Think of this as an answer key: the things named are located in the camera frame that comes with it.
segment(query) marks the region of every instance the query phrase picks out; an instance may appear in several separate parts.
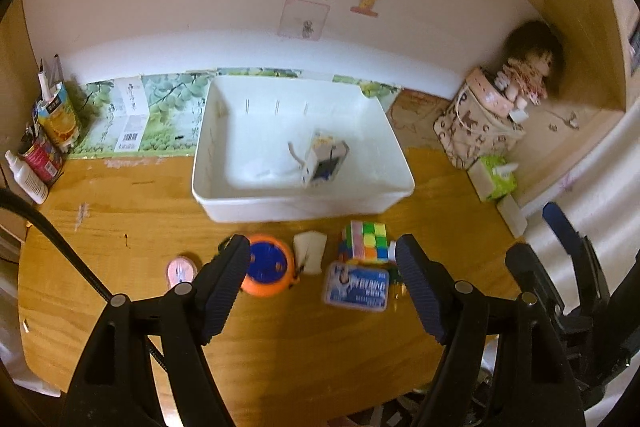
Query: yellow square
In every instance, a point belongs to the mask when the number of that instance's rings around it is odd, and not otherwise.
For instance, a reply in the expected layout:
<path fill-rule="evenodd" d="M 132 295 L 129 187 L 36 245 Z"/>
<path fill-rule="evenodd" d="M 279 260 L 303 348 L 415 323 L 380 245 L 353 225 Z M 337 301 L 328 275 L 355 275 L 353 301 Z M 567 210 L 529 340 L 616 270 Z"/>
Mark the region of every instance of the yellow square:
<path fill-rule="evenodd" d="M 376 236 L 372 233 L 366 233 L 362 236 L 362 240 L 364 242 L 365 248 L 375 248 L 376 246 Z"/>

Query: doll hair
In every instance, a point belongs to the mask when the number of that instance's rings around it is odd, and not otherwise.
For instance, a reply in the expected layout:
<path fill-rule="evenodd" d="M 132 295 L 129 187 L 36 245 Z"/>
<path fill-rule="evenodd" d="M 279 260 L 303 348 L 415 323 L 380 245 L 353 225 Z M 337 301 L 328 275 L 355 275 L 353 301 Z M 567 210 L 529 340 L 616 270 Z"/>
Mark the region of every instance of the doll hair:
<path fill-rule="evenodd" d="M 564 70 L 564 52 L 556 33 L 543 21 L 528 21 L 514 29 L 504 43 L 507 56 L 525 60 L 529 52 L 553 55 L 551 69 L 545 78 L 545 86 L 550 94 L 558 95 L 560 77 Z"/>

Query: orange round object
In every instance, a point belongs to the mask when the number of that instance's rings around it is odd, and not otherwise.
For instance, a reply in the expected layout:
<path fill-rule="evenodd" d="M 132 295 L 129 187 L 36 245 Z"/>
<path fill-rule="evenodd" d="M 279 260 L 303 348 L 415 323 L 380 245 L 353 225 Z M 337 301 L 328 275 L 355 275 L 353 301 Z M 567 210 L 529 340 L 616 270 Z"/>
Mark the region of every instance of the orange round object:
<path fill-rule="evenodd" d="M 256 297 L 271 297 L 296 282 L 296 261 L 285 243 L 259 233 L 248 239 L 252 253 L 249 270 L 242 281 L 244 291 Z"/>

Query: doll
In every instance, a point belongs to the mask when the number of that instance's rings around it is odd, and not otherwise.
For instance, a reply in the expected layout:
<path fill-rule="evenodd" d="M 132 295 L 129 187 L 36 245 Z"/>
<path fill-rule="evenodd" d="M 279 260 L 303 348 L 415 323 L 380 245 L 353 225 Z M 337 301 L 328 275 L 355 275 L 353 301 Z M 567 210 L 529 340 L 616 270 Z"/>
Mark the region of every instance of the doll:
<path fill-rule="evenodd" d="M 524 110 L 530 102 L 539 105 L 558 93 L 558 75 L 564 65 L 562 45 L 549 26 L 530 21 L 514 30 L 507 38 L 508 60 L 495 77 L 495 87 Z"/>

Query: small bottle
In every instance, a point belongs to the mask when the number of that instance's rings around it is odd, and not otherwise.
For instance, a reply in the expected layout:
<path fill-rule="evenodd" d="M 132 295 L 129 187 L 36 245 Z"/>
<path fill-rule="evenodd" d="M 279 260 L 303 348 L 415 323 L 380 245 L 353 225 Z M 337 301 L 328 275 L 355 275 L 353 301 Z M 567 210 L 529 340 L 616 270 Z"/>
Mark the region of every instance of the small bottle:
<path fill-rule="evenodd" d="M 20 160 L 11 151 L 7 151 L 4 157 L 9 163 L 11 172 L 14 173 L 15 182 L 20 185 L 29 197 L 37 204 L 44 203 L 49 195 L 49 189 L 40 178 L 36 176 L 36 173 L 31 170 L 31 167 L 24 161 Z"/>

